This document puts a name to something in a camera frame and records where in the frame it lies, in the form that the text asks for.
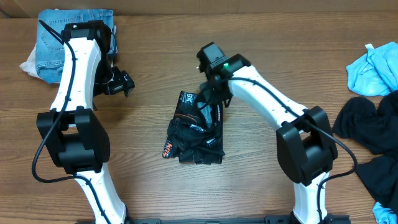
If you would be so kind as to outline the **black orange-patterned cycling jersey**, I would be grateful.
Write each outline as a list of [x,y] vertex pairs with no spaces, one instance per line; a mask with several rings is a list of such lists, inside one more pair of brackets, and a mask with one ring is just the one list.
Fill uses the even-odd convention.
[[180,162],[221,164],[223,156],[223,109],[197,101],[197,94],[181,91],[167,128],[162,157]]

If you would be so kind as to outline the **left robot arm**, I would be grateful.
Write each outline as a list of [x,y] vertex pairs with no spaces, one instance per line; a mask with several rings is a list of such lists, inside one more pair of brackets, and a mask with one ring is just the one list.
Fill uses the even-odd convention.
[[42,142],[32,162],[39,182],[37,161],[43,148],[65,177],[52,183],[75,180],[95,215],[95,223],[132,223],[127,206],[119,198],[109,173],[109,136],[95,115],[97,95],[128,96],[135,87],[124,70],[111,65],[111,29],[101,20],[66,24],[61,32],[40,24],[64,47],[65,60],[57,95],[50,111],[37,115]]

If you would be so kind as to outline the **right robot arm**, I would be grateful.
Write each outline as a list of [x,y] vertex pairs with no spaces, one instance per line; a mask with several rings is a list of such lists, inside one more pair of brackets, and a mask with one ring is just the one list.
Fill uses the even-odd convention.
[[256,110],[275,130],[277,160],[294,183],[295,205],[290,223],[332,223],[325,208],[325,181],[338,157],[326,112],[308,109],[267,82],[240,54],[226,56],[211,42],[197,53],[202,84],[195,106],[229,106],[237,97]]

